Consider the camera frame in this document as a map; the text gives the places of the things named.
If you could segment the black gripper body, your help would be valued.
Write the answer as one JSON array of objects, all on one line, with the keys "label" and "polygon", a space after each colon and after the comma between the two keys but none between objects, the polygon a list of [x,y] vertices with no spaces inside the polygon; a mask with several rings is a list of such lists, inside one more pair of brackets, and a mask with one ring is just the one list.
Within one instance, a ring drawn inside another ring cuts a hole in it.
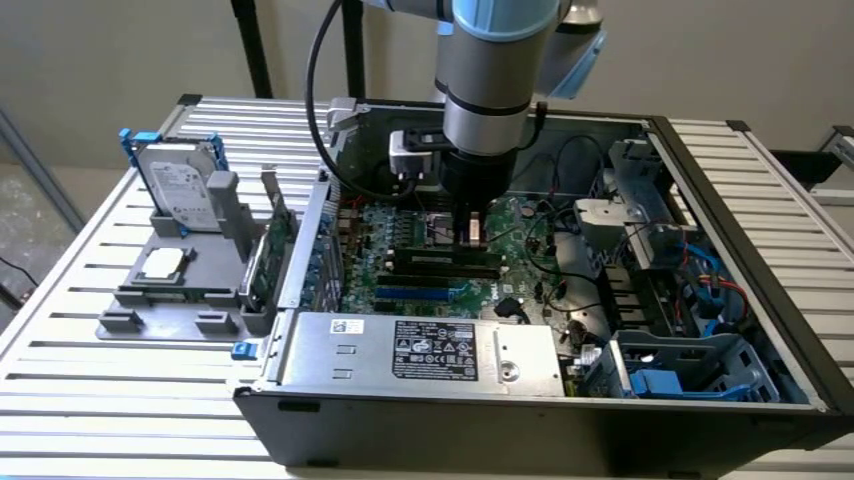
[{"label": "black gripper body", "polygon": [[483,207],[508,190],[517,150],[500,155],[475,155],[461,150],[439,154],[437,178],[455,205]]}]

